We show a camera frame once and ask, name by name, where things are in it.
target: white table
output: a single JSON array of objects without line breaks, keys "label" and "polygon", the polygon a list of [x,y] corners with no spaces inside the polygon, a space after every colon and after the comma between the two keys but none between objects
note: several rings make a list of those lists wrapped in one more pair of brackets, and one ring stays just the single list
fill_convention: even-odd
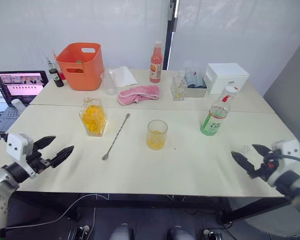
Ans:
[{"label": "white table", "polygon": [[[174,194],[198,196],[279,197],[263,180],[251,180],[232,159],[230,151],[248,146],[246,155],[256,167],[262,157],[251,144],[270,146],[293,139],[293,134],[274,113],[230,112],[215,136],[199,130],[207,111],[105,108],[108,124],[103,137],[88,136],[79,118],[80,107],[30,105],[10,132],[25,133],[35,140],[55,135],[42,150],[53,158],[74,145],[73,153],[59,167],[48,168],[20,190],[121,194]],[[131,116],[109,149],[126,113]],[[166,145],[154,151],[146,145],[147,123],[168,124]],[[0,167],[11,163],[6,143],[0,142]]]},{"label": "white table", "polygon": [[[157,85],[160,88],[158,100],[146,100],[139,104],[124,106],[129,109],[159,109],[159,110],[182,110],[182,111],[208,111],[211,104],[216,101],[219,95],[210,95],[208,92],[203,98],[185,98],[184,101],[173,101],[170,94],[170,86],[175,71],[162,71],[161,82],[151,83],[149,81],[149,70],[131,70],[134,78],[138,82],[136,85],[120,87],[118,91],[123,91],[136,86]],[[101,99],[102,105],[108,108],[122,108],[116,96],[108,96],[104,93],[102,86],[95,91],[75,91],[64,81],[63,87],[57,87],[50,81],[41,93],[31,102],[32,105],[58,105],[58,106],[82,106],[85,97]],[[274,113],[273,109],[254,89],[250,82],[246,82],[244,87],[233,99],[231,103],[232,112],[249,113]]]}]

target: pink towel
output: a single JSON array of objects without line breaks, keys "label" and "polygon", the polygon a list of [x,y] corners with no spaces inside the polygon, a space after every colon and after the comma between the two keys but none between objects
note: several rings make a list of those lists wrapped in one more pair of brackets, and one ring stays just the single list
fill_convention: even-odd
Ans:
[{"label": "pink towel", "polygon": [[159,87],[155,85],[137,86],[122,91],[118,95],[118,102],[121,105],[139,103],[140,101],[159,98]]}]

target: long metal spoon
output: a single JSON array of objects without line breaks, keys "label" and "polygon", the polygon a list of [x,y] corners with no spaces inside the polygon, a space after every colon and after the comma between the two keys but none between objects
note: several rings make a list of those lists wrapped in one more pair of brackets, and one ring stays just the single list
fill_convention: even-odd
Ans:
[{"label": "long metal spoon", "polygon": [[102,160],[107,160],[107,159],[108,159],[108,157],[109,157],[109,152],[110,152],[110,150],[112,149],[112,147],[113,147],[113,145],[114,145],[114,143],[115,143],[115,141],[116,141],[116,139],[117,139],[117,137],[118,137],[118,135],[119,135],[119,133],[120,133],[122,127],[124,126],[125,122],[127,121],[127,119],[128,119],[129,117],[130,117],[130,113],[127,113],[127,115],[125,115],[125,119],[124,119],[124,121],[123,121],[123,123],[122,123],[122,125],[121,125],[121,127],[120,127],[120,129],[119,129],[119,131],[118,131],[118,133],[116,134],[116,136],[115,136],[115,138],[114,138],[114,140],[113,140],[113,142],[112,142],[112,144],[111,144],[111,146],[110,146],[108,152],[102,157]]}]

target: white napkin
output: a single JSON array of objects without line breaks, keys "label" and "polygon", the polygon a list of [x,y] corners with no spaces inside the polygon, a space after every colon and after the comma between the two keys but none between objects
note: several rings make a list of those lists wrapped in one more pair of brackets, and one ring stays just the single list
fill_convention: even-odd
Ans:
[{"label": "white napkin", "polygon": [[114,83],[117,87],[125,87],[132,84],[137,84],[135,77],[126,66],[121,66],[112,70],[109,69],[109,72],[111,73],[112,79],[114,79]]}]

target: robotic hand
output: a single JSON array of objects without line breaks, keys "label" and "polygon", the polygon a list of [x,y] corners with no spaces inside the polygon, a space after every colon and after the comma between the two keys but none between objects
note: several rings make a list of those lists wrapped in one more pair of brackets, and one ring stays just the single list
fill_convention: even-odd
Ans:
[{"label": "robotic hand", "polygon": [[48,146],[56,138],[55,136],[45,136],[36,142],[25,134],[3,133],[1,137],[7,142],[6,152],[14,161],[9,166],[0,168],[0,238],[4,238],[8,200],[12,193],[26,179],[34,179],[48,167],[55,168],[60,165],[72,153],[74,146],[64,148],[53,159],[43,159],[38,150]]},{"label": "robotic hand", "polygon": [[275,142],[272,150],[264,145],[252,146],[263,156],[263,163],[259,169],[255,170],[254,165],[239,152],[232,151],[232,157],[246,170],[251,179],[260,177],[283,194],[300,212],[300,176],[293,171],[296,161],[300,162],[297,140]]}]

